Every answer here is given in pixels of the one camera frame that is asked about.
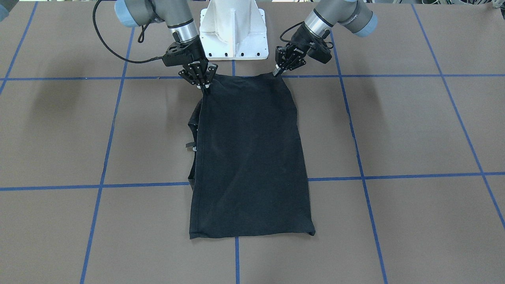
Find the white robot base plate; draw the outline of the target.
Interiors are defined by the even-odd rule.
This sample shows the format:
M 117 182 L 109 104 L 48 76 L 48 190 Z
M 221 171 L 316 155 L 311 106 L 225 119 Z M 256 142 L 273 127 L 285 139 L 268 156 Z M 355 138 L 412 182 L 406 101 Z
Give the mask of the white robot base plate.
M 200 11 L 200 39 L 209 60 L 269 56 L 265 12 L 254 0 L 211 0 Z

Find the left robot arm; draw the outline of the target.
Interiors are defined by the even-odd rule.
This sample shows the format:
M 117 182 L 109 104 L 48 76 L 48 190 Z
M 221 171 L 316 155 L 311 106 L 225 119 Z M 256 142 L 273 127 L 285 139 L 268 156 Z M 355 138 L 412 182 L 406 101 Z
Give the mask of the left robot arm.
M 355 36 L 366 37 L 377 28 L 378 18 L 362 0 L 321 0 L 304 21 L 279 36 L 285 46 L 276 47 L 273 76 L 304 66 L 306 56 L 328 63 L 334 44 L 326 42 L 326 38 L 335 25 L 345 27 Z

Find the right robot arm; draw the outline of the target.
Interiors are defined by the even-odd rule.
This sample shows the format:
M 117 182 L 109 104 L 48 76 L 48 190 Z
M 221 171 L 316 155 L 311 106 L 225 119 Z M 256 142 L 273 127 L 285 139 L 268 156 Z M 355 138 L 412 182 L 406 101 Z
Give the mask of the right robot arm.
M 126 27 L 142 27 L 165 23 L 174 42 L 163 56 L 166 67 L 181 66 L 179 76 L 202 90 L 210 87 L 218 66 L 209 63 L 187 0 L 118 0 L 118 20 Z

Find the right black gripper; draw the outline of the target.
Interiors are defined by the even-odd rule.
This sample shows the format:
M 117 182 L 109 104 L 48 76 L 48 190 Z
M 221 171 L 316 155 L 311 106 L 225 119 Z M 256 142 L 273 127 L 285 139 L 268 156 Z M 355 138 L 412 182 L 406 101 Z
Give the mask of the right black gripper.
M 218 65 L 208 63 L 200 38 L 193 38 L 184 43 L 174 42 L 168 47 L 163 56 L 163 63 L 167 67 L 188 65 L 195 62 L 207 68 L 205 73 L 200 68 L 183 68 L 178 74 L 189 84 L 196 86 L 203 92 L 210 87 Z

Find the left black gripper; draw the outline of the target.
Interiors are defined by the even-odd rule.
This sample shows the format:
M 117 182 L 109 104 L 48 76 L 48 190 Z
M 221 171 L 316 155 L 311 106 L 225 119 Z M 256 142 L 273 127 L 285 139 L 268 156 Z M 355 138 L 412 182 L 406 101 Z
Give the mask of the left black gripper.
M 277 77 L 283 72 L 305 66 L 305 56 L 323 64 L 328 63 L 332 59 L 332 47 L 329 46 L 332 42 L 325 41 L 329 34 L 330 30 L 324 28 L 322 36 L 315 35 L 305 24 L 301 24 L 292 36 L 290 45 L 276 47 L 276 67 L 273 70 L 273 76 Z

